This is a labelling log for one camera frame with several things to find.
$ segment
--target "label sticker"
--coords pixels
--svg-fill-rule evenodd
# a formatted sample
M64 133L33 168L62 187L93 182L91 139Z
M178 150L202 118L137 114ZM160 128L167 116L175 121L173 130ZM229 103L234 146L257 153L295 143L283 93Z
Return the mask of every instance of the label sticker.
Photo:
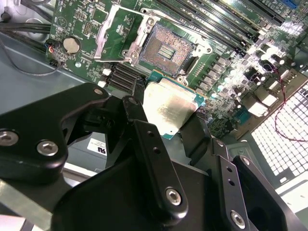
M107 156L106 143L91 138L88 150Z

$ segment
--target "black plastic bracket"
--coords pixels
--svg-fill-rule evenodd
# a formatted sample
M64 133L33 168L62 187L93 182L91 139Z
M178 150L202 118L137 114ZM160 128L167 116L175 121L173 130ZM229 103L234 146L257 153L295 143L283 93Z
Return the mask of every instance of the black plastic bracket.
M104 89L87 83L1 115L0 131L13 132L17 141L0 146L0 177L34 184L56 180L67 159L66 141L78 116L103 106L108 97ZM56 154L40 154L37 146L42 141L55 143Z

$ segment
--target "red wire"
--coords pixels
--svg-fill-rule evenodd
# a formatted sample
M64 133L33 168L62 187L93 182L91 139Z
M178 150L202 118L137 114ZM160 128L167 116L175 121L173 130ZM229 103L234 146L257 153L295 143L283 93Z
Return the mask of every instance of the red wire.
M296 142L308 142L306 140L297 140L297 139L293 139L293 138L289 138L287 137L285 134L281 133L278 128L277 128L277 120L278 120L278 115L280 114L281 110L283 109L283 107L286 105L287 103L287 99L286 99L286 96L285 96L285 91L284 91L284 84L283 84L283 79L281 78L280 76L280 84L281 84L281 91L282 91L282 95L283 95L283 103L282 105L280 106L280 108L278 109L278 112L275 116L275 131L282 137L286 138L287 140L289 141L296 141Z

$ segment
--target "cable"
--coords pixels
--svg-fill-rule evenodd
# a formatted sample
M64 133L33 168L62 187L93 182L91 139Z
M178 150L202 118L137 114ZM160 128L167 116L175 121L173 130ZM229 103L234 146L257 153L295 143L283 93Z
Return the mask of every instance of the cable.
M39 34L50 34L50 30L38 29L38 28L0 28L0 31L9 30L9 31L21 31L29 33L39 33Z
M50 24L41 24L41 23L0 23L0 29L2 28L46 28L50 29Z
M26 6L27 8L35 11L36 13L38 13L42 18L44 18L48 22L52 21L52 16L50 14L46 13L45 11L43 11L40 7L29 3L27 0L21 0L21 4Z
M23 73L23 74L26 74L26 75L30 75L30 76L48 76L48 75L52 75L52 74L56 73L56 72L63 66L63 63L61 63L61 61L60 61L57 57L54 56L54 57L56 58L57 62L58 62L58 66L57 66L54 70L52 70L52 71L50 71L50 72L46 72L46 73L31 73L31 72L27 72L27 71L24 71L24 70L20 69L20 68L14 63L13 59L11 58L11 56L10 56L8 50L6 49L4 43L3 43L3 41L2 41L1 39L0 39L0 47L3 49L4 53L6 54L8 60L11 62L11 64L13 65L13 67L14 67L16 70L18 70L19 72L21 72L21 73Z
M280 108L278 109L278 112L275 116L275 131L282 137L284 137L285 139L289 140L289 141L296 141L296 142L308 142L307 140L297 140L297 139L293 139L293 138L289 138L287 137L285 134L281 133L279 130L278 130L278 127L277 127L277 120L278 120L278 115L281 113L281 110L283 109L283 107L286 105L287 103L287 98L285 96L285 91L284 91L284 84L283 84L283 79L282 77L280 76L280 84L281 84L281 91L282 91L282 95L283 95L283 103L282 105L280 106Z
M21 42L23 44L26 44L26 45L36 49L39 52L46 53L46 47L42 43L39 43L39 42L37 42L37 41L27 37L27 36L24 36L22 34L19 34L19 33L13 32L13 31L8 31L8 30L3 30L3 31L1 31L1 33L13 38L14 40Z
M47 4L51 2L51 0L43 0L43 1L33 1L33 0L27 0L28 3L33 4L33 5L42 5L42 4Z

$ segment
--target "black cable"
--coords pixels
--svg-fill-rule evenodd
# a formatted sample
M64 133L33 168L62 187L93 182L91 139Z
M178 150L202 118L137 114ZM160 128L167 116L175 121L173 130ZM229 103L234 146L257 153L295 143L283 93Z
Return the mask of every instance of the black cable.
M42 23L0 23L0 28L51 28L50 24L42 24Z
M26 0L21 0L21 4L26 6L27 8L35 11L36 13L38 13L42 18L44 18L48 22L52 21L52 16L50 14L46 13L45 11L43 11L40 7L38 7L36 5L32 5L31 3L28 3Z
M47 4L51 2L51 0L43 0L43 1L33 1L33 0L27 0L28 3L33 4L33 5L42 5L42 4Z
M50 34L50 30L48 29L39 29L39 28L0 28L0 31L9 30L9 31L21 31L21 32L29 32L29 33L39 33L39 34Z
M21 72L21 73L23 73L23 74L26 74L26 75L30 75L30 76L48 76L48 75L52 75L52 74L56 73L56 72L63 66L63 63L61 63L61 61L60 61L57 57L55 57L56 60L57 60L57 62L58 62L58 66L57 66L54 70L52 70L52 71L50 71L50 72L46 72L46 73L32 73L32 72L27 72L27 71L24 71L24 70L20 69L20 68L14 63L13 59L11 58L11 56L10 56L8 50L6 49L4 43L3 43L3 41L2 41L1 39L0 39L0 47L3 49L4 53L6 54L8 60L11 62L11 64L13 65L13 67L14 67L16 70L18 70L19 72Z
M3 30L3 31L1 31L1 33L11 37L14 40L21 42L23 44L26 44L26 45L36 49L39 52L46 53L46 47L42 43L37 42L37 41L27 37L27 36L24 36L22 34L19 34L19 33L13 32L13 31L9 31L9 30Z

